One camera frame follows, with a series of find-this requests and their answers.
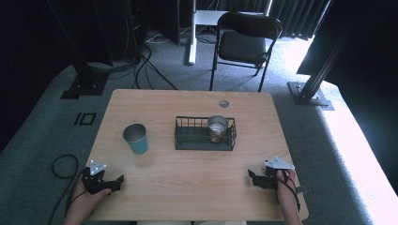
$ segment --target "metal cup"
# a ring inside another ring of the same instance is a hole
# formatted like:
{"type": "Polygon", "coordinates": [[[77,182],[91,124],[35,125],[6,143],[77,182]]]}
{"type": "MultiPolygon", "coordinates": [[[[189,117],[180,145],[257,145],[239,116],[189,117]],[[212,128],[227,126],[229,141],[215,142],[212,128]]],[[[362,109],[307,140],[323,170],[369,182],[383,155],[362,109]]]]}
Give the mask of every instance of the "metal cup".
{"type": "Polygon", "coordinates": [[[213,115],[208,118],[207,127],[210,140],[215,143],[220,143],[228,129],[228,120],[222,115],[213,115]]]}
{"type": "Polygon", "coordinates": [[[148,149],[146,128],[142,124],[128,125],[123,132],[123,138],[135,154],[142,155],[148,149]]]}

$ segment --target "white desk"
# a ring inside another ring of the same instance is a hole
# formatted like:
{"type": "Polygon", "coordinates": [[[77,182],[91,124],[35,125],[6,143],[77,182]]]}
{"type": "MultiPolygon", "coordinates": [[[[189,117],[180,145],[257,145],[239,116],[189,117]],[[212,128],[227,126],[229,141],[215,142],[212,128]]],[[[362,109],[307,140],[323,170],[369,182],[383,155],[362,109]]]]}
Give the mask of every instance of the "white desk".
{"type": "MultiPolygon", "coordinates": [[[[266,15],[269,13],[272,0],[267,1],[266,15]]],[[[218,19],[226,11],[215,10],[196,10],[196,0],[192,0],[192,34],[191,34],[191,48],[190,48],[190,64],[194,65],[196,61],[196,25],[217,25],[218,19]]]]}

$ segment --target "black chair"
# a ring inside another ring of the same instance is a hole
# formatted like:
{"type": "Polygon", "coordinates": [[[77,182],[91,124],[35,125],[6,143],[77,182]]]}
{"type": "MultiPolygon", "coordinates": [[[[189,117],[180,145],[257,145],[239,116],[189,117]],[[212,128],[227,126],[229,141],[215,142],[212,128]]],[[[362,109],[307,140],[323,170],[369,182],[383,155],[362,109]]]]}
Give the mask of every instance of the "black chair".
{"type": "Polygon", "coordinates": [[[213,89],[214,71],[217,69],[217,64],[226,64],[256,68],[253,76],[257,76],[264,65],[263,77],[258,88],[258,92],[261,92],[272,48],[281,32],[282,24],[275,18],[235,12],[223,14],[217,22],[210,91],[213,89]]]}

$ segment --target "gray carpet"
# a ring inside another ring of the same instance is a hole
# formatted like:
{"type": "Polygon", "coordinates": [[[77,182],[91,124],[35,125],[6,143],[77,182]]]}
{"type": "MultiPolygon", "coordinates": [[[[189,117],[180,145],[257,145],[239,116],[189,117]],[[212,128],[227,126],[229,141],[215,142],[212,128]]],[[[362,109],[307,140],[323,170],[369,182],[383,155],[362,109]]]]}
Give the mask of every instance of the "gray carpet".
{"type": "MultiPolygon", "coordinates": [[[[196,64],[187,66],[189,42],[177,46],[170,41],[147,43],[152,51],[150,62],[179,90],[208,90],[213,45],[198,42],[196,64]]],[[[274,49],[263,92],[272,94],[292,158],[302,185],[312,191],[305,195],[310,216],[304,224],[372,224],[364,210],[356,188],[339,157],[330,136],[324,111],[319,107],[298,106],[289,93],[287,82],[305,82],[308,77],[296,75],[305,54],[306,41],[282,38],[274,49]]],[[[219,66],[214,81],[215,91],[256,92],[260,76],[250,76],[252,70],[219,66]]],[[[0,155],[0,224],[46,224],[61,197],[68,179],[52,173],[53,160],[64,154],[79,159],[82,169],[96,138],[100,122],[112,92],[131,88],[133,73],[111,74],[102,96],[81,96],[61,100],[76,76],[67,67],[56,76],[35,109],[24,122],[4,152],[0,155]],[[92,125],[75,125],[79,113],[95,113],[92,125]]],[[[142,69],[138,77],[142,89],[172,89],[150,68],[142,69]]],[[[322,85],[326,98],[336,110],[344,105],[338,88],[322,85]]],[[[57,167],[71,174],[73,161],[63,160],[57,167]]],[[[61,224],[65,200],[54,216],[53,224],[61,224]]],[[[120,222],[87,222],[87,224],[129,224],[120,222]]],[[[249,224],[283,224],[256,221],[249,224]]]]}

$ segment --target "chair backrest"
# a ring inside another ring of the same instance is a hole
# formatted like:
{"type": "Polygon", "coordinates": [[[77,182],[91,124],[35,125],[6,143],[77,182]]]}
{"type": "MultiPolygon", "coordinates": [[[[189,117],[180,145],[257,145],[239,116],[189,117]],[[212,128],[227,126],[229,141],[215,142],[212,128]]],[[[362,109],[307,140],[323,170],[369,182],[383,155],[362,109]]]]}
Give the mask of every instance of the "chair backrest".
{"type": "Polygon", "coordinates": [[[232,29],[236,32],[256,38],[276,40],[282,32],[278,19],[265,15],[226,12],[218,20],[218,29],[232,29]]]}

